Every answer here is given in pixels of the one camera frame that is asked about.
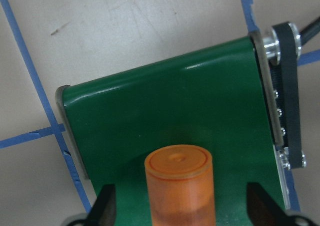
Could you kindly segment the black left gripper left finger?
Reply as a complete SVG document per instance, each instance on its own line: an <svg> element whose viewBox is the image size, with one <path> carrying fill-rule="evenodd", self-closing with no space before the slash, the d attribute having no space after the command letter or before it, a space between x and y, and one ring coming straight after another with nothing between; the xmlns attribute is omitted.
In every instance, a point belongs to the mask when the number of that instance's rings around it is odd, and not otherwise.
<svg viewBox="0 0 320 226"><path fill-rule="evenodd" d="M117 217L115 184L104 185L86 218L87 226L114 226Z"/></svg>

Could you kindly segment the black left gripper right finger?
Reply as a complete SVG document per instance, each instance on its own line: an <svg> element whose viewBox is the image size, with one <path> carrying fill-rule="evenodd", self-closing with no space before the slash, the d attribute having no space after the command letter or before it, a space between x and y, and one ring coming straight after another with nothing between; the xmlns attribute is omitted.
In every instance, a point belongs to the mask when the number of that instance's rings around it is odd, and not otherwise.
<svg viewBox="0 0 320 226"><path fill-rule="evenodd" d="M246 185L246 211L253 226L289 226L289 217L261 184Z"/></svg>

